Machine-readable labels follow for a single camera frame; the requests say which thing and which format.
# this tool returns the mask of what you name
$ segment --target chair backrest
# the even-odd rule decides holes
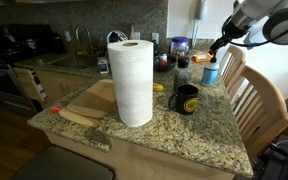
[[[230,45],[220,63],[219,72],[224,80],[226,91],[231,103],[236,95],[236,91],[232,90],[233,79],[245,66],[245,59],[245,53],[240,48]]]
[[[261,73],[244,66],[234,82],[244,79],[248,83],[233,105],[233,111],[252,159],[288,126],[288,112],[281,92]]]

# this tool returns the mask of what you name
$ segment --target kitchen sink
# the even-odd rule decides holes
[[[97,62],[96,56],[91,55],[69,55],[57,59],[52,65],[69,68],[85,69]]]

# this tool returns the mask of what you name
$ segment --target faucet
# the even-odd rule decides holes
[[[75,33],[76,33],[76,39],[79,40],[78,32],[79,32],[79,28],[80,28],[80,27],[84,28],[84,29],[86,30],[86,32],[87,32],[88,41],[89,41],[89,43],[90,43],[90,48],[91,48],[91,53],[93,54],[95,48],[93,48],[93,46],[92,46],[90,32],[88,31],[88,29],[87,29],[85,26],[83,26],[83,25],[78,25],[78,26],[76,27],[76,30],[75,30]]]

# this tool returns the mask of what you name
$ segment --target black mug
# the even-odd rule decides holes
[[[175,109],[175,111],[180,114],[192,114],[196,109],[197,95],[197,87],[189,84],[179,86],[177,88],[177,93],[172,94],[172,96],[169,98],[168,107],[170,109]]]

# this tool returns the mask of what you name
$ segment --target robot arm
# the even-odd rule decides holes
[[[258,21],[268,16],[268,20],[261,27],[267,41],[262,43],[237,44],[233,39],[245,36],[250,28]],[[224,22],[222,37],[210,47],[210,54],[214,54],[227,43],[243,47],[255,47],[272,42],[288,44],[288,0],[245,0],[238,4],[234,13]]]

